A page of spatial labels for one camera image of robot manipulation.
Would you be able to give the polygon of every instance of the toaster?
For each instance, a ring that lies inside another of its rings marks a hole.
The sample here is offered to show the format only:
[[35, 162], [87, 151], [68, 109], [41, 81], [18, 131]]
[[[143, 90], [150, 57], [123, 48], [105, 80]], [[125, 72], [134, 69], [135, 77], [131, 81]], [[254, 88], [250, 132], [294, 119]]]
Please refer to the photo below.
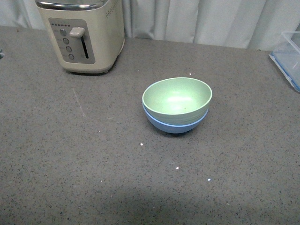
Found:
[[36, 0], [54, 51], [70, 72], [107, 72], [124, 46], [122, 0]]

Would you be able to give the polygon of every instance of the toaster slot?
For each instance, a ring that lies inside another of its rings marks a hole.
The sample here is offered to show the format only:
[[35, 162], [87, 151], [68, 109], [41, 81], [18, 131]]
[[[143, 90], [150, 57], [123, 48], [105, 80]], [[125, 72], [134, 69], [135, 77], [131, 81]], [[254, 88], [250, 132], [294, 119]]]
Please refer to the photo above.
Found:
[[84, 38], [81, 37], [80, 39], [81, 39], [81, 43], [82, 43], [82, 46], [83, 46], [85, 57], [88, 59], [89, 58], [89, 54], [88, 54], [88, 50], [86, 49]]

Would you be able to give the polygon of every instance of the bowl rim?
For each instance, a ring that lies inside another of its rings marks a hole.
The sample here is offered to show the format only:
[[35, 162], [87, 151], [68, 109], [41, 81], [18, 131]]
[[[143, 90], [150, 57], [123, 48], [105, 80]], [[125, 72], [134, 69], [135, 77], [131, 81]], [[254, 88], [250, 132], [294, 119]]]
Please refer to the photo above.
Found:
[[[189, 111], [189, 112], [183, 112], [183, 113], [176, 113], [176, 114], [173, 114], [173, 113], [164, 113], [164, 112], [160, 112], [160, 111], [156, 111], [156, 110], [151, 109], [151, 108], [145, 103], [145, 101], [144, 101], [144, 96], [145, 96], [145, 93], [147, 92], [147, 90], [150, 89], [152, 86], [154, 86], [154, 85], [157, 84], [157, 83], [160, 83], [160, 82], [163, 82], [163, 81], [167, 81], [167, 80], [175, 80], [175, 79], [195, 80], [195, 81], [197, 81], [197, 82], [203, 83], [203, 84], [206, 85], [206, 86], [209, 88], [209, 90], [210, 90], [210, 98], [209, 98], [208, 101], [205, 102], [201, 107], [198, 107], [197, 109], [192, 110], [192, 111]], [[154, 112], [154, 113], [159, 113], [159, 114], [161, 114], [161, 115], [174, 115], [174, 116], [175, 116], [175, 115], [184, 115], [184, 114], [192, 113], [192, 112], [195, 112], [195, 111], [197, 111], [197, 110], [199, 110], [199, 109], [202, 109], [203, 107], [205, 107], [205, 106], [211, 101], [211, 99], [212, 99], [212, 89], [211, 89], [211, 87], [210, 87], [207, 83], [205, 83], [205, 82], [203, 82], [203, 81], [201, 81], [201, 80], [192, 78], [192, 77], [173, 77], [173, 78], [168, 78], [168, 79], [164, 79], [164, 80], [161, 80], [161, 81], [157, 81], [157, 82], [151, 84], [149, 87], [147, 87], [147, 89], [144, 91], [144, 93], [143, 93], [143, 95], [142, 95], [142, 103], [144, 104], [144, 106], [145, 106], [147, 109], [151, 110], [151, 111]]]

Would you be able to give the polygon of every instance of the bowl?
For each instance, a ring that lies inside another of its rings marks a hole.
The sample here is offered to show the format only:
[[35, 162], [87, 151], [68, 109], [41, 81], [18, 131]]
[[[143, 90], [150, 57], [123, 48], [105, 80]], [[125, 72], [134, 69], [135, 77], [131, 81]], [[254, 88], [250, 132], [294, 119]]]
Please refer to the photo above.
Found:
[[142, 95], [147, 112], [169, 125], [187, 125], [207, 112], [212, 90], [203, 81], [176, 77], [150, 85]]
[[166, 124], [163, 123], [157, 119], [155, 119], [153, 116], [150, 115], [150, 113], [147, 111], [146, 107], [144, 106], [144, 104], [142, 105], [144, 108], [144, 111], [146, 113], [146, 116], [148, 118], [148, 120], [150, 121], [150, 123], [152, 125], [154, 125], [156, 128], [165, 131], [167, 133], [171, 133], [171, 134], [181, 134], [181, 133], [185, 133], [187, 131], [192, 130], [193, 128], [195, 128], [206, 116], [208, 109], [206, 110], [205, 114], [196, 122], [191, 123], [191, 124], [187, 124], [187, 125], [171, 125], [171, 124]]

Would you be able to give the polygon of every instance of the gray speckled countertop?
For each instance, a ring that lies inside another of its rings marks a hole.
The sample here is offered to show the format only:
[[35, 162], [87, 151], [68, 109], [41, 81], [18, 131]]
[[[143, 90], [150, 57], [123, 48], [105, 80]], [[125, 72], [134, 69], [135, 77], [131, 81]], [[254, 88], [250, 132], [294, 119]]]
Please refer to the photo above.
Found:
[[[109, 73], [83, 76], [45, 31], [0, 27], [0, 47], [0, 224], [300, 223], [300, 94], [268, 52], [126, 39]], [[179, 76], [213, 99], [170, 135], [141, 100]]]

